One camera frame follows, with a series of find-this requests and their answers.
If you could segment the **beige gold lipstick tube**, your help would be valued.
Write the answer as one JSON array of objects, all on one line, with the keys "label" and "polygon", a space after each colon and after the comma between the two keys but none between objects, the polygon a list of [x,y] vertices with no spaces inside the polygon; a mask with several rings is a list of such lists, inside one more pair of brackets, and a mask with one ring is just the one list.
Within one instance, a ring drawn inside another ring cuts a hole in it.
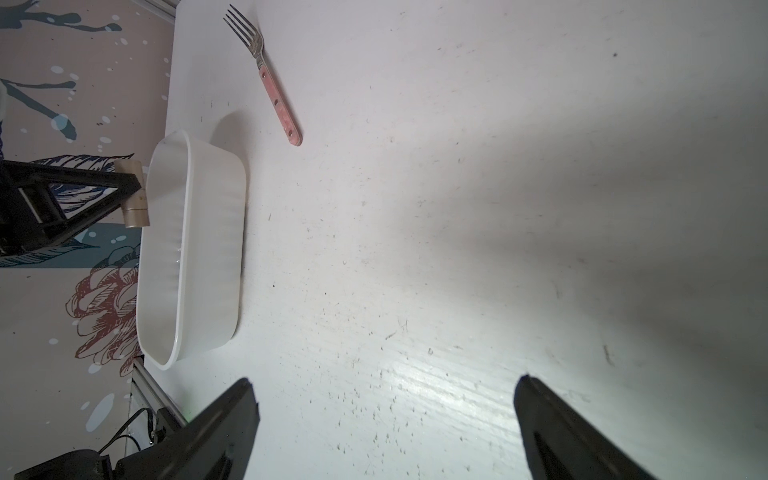
[{"label": "beige gold lipstick tube", "polygon": [[139,181],[140,188],[125,202],[121,209],[126,228],[143,228],[150,225],[148,201],[145,190],[145,175],[143,166],[138,160],[118,160],[115,162],[118,173],[133,174]]}]

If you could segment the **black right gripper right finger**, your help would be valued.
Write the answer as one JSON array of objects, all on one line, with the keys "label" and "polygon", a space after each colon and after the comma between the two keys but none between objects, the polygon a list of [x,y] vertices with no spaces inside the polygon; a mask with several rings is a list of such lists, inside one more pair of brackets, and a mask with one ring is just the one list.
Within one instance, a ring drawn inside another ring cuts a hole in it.
[{"label": "black right gripper right finger", "polygon": [[522,376],[513,405],[534,480],[654,478],[540,379]]}]

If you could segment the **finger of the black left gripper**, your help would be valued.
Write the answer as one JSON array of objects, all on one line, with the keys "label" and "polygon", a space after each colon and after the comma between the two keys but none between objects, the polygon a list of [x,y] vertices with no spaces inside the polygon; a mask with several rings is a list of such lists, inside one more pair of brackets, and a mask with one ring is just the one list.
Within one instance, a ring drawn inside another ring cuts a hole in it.
[{"label": "finger of the black left gripper", "polygon": [[3,160],[1,182],[13,188],[48,187],[50,184],[114,188],[119,195],[131,196],[141,189],[132,173],[103,172],[68,167]]},{"label": "finger of the black left gripper", "polygon": [[119,209],[128,199],[128,194],[115,191],[68,217],[51,191],[1,193],[1,255],[59,246]]}]

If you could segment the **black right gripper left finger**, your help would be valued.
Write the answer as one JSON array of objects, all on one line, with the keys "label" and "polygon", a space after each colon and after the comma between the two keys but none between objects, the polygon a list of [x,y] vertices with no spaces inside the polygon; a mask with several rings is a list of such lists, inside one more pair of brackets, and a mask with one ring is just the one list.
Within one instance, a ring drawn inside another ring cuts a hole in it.
[{"label": "black right gripper left finger", "polygon": [[118,479],[242,479],[260,421],[251,382],[241,378],[165,441],[117,462]]}]

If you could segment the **white rectangular storage box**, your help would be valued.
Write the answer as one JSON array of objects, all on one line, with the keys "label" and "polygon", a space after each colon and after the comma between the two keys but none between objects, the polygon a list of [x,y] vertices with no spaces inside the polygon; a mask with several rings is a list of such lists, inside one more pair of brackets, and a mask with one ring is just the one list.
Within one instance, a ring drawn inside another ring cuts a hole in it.
[{"label": "white rectangular storage box", "polygon": [[155,148],[136,328],[160,370],[225,345],[239,319],[247,174],[236,155],[178,130]]}]

